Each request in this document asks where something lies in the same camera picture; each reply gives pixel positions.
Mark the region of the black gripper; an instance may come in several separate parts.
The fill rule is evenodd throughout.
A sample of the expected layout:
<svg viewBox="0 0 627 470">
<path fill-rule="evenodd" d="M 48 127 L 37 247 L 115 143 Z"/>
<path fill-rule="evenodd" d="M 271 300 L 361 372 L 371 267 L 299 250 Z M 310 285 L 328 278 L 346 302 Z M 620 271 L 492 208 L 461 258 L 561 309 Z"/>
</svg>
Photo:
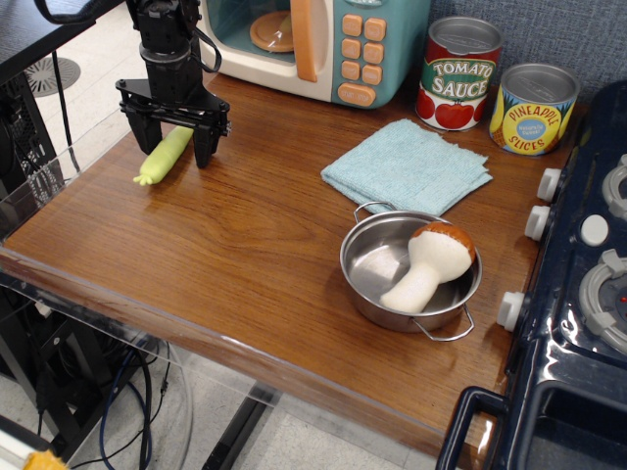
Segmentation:
<svg viewBox="0 0 627 470">
<path fill-rule="evenodd" d="M 230 133 L 229 105 L 203 84 L 203 63 L 192 51 L 142 51 L 147 76 L 120 79 L 121 110 L 140 150 L 151 154 L 162 142 L 162 122 L 194 128 L 198 168 L 206 167 L 221 136 Z"/>
</svg>

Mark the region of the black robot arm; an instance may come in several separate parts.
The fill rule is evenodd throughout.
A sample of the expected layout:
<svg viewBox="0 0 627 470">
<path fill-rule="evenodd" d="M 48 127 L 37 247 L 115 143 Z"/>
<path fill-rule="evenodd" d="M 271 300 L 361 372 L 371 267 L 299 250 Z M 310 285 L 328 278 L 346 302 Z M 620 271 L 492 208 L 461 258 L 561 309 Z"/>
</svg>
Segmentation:
<svg viewBox="0 0 627 470">
<path fill-rule="evenodd" d="M 120 79 L 121 111 L 126 115 L 140 149 L 149 154 L 162 140 L 167 122 L 193 131 L 196 165 L 207 166 L 219 138 L 230 131 L 230 106 L 203 84 L 204 74 L 216 72 L 221 54 L 208 66 L 200 43 L 215 43 L 197 27 L 198 1 L 128 1 L 133 28 L 141 36 L 139 54 L 147 77 Z"/>
</svg>

